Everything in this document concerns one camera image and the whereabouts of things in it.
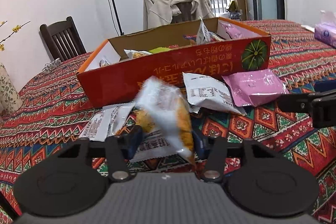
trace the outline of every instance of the patterned tablecloth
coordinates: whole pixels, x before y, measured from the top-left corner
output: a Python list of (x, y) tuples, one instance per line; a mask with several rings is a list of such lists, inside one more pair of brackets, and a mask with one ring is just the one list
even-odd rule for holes
[[(311, 92), (315, 81), (336, 79), (336, 49), (314, 40), (314, 35), (299, 24), (285, 20), (247, 23), (272, 34), (269, 68), (291, 92)], [(97, 111), (75, 74), (87, 57), (88, 54), (68, 60), (49, 75), (39, 74), (31, 79), (20, 91), (24, 101), (21, 109), (5, 118), (0, 130), (0, 190), (18, 212), (12, 192), (16, 178), (66, 142), (75, 140)], [(334, 223), (336, 127), (314, 129), (307, 114), (283, 113), (274, 103), (247, 108), (247, 113), (239, 117), (202, 109), (192, 115), (192, 123), (206, 135), (225, 136), (231, 142), (254, 138), (312, 172), (320, 185), (314, 217)], [(127, 125), (134, 124), (135, 116), (136, 111)], [(94, 159), (92, 164), (106, 174), (105, 159)], [(177, 155), (129, 164), (132, 172), (199, 172), (203, 166), (204, 162), (198, 162), (191, 167)], [(239, 166), (239, 159), (228, 159), (225, 173)], [(0, 223), (9, 222), (0, 210)]]

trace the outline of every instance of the vase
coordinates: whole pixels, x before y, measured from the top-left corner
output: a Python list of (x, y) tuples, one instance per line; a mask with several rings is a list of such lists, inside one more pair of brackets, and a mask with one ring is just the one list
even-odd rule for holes
[(5, 66), (0, 63), (0, 111), (6, 114), (16, 112), (22, 106), (22, 100), (8, 76)]

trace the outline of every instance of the beige jacket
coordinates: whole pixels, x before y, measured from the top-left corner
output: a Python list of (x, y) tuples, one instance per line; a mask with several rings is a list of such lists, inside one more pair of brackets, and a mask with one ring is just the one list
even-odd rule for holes
[(191, 14), (195, 18), (213, 18), (210, 0), (143, 0), (143, 29), (147, 30), (171, 23), (173, 16), (181, 14), (177, 3), (191, 1)]

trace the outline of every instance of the green pumpkin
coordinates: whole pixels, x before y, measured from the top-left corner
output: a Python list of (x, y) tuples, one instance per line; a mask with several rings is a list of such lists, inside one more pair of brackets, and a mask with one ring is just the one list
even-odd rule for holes
[(241, 55), (241, 64), (244, 70), (258, 70), (265, 62), (267, 44), (258, 39), (249, 43)]

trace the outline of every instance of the yellow snack package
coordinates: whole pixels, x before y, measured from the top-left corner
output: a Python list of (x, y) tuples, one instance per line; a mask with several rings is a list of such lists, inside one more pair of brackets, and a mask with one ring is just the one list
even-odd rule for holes
[(136, 105), (144, 110), (138, 113), (136, 124), (144, 132), (159, 128), (176, 153), (194, 164), (192, 126), (179, 88), (152, 76), (144, 82)]

